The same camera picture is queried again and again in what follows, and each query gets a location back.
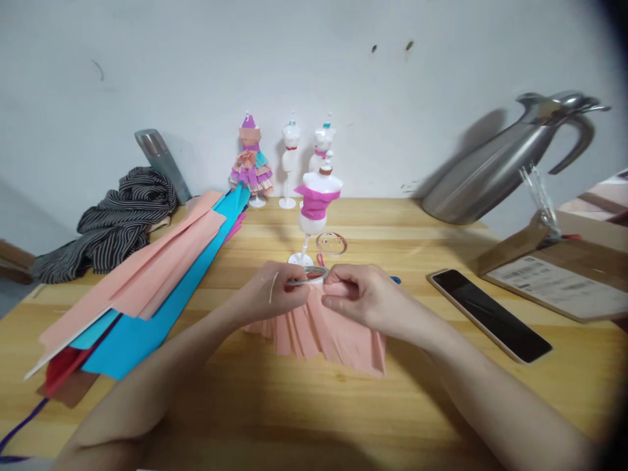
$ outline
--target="smartphone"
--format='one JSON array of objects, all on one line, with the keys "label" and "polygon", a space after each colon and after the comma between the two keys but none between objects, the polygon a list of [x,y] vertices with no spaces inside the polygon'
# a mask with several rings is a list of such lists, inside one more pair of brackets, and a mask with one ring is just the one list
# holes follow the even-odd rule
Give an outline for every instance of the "smartphone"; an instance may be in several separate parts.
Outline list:
[{"label": "smartphone", "polygon": [[427,279],[513,360],[532,363],[551,351],[543,337],[459,271],[437,271],[427,275]]}]

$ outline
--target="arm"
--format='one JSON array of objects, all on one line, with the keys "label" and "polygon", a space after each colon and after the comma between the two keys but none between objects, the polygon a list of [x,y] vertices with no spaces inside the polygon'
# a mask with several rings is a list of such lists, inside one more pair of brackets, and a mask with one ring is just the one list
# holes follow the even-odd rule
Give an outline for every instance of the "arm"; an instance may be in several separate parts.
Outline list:
[{"label": "arm", "polygon": [[136,470],[144,439],[164,417],[183,382],[232,332],[305,304],[307,286],[285,291],[285,282],[291,278],[306,279],[303,267],[267,262],[224,305],[140,363],[85,418],[61,451],[54,469]]},{"label": "arm", "polygon": [[507,469],[591,466],[588,438],[379,268],[335,265],[326,283],[357,286],[350,298],[325,296],[327,307],[425,350],[453,403]]}]

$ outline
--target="colored paper stack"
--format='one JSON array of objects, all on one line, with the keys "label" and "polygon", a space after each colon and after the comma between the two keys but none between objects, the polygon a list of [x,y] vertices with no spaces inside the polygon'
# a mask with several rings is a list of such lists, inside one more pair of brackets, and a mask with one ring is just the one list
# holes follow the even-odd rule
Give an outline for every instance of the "colored paper stack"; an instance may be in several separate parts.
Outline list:
[{"label": "colored paper stack", "polygon": [[44,354],[25,379],[49,362],[47,397],[78,369],[122,379],[166,339],[216,253],[241,226],[250,196],[239,185],[225,196],[199,197],[176,227],[133,253],[40,335]]}]

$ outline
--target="thermos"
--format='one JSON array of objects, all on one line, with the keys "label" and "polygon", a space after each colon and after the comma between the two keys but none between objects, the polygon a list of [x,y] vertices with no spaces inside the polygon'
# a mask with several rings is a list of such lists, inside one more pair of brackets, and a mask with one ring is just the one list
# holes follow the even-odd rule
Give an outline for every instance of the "thermos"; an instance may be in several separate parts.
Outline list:
[{"label": "thermos", "polygon": [[135,140],[144,152],[150,166],[170,181],[177,194],[179,206],[184,206],[185,202],[192,198],[192,195],[162,135],[154,129],[141,130],[135,133]]},{"label": "thermos", "polygon": [[521,184],[519,169],[538,165],[563,124],[574,126],[580,139],[550,175],[567,168],[591,144],[595,129],[583,114],[610,109],[571,91],[550,97],[526,93],[517,101],[525,107],[523,116],[460,159],[423,199],[426,213],[452,224],[477,221]]}]

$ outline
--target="mannequin base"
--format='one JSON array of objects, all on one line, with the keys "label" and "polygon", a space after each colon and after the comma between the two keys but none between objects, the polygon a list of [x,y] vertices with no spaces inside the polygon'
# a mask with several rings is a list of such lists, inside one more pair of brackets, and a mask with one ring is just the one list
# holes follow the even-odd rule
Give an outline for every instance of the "mannequin base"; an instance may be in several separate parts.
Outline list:
[{"label": "mannequin base", "polygon": [[249,200],[249,206],[262,207],[266,204],[266,199],[262,196],[255,195]]},{"label": "mannequin base", "polygon": [[283,209],[292,209],[296,206],[296,201],[294,201],[292,198],[281,198],[279,200],[279,206]]},{"label": "mannequin base", "polygon": [[288,263],[301,266],[314,266],[314,261],[312,261],[312,258],[308,254],[305,254],[303,260],[301,260],[301,252],[290,255]]}]

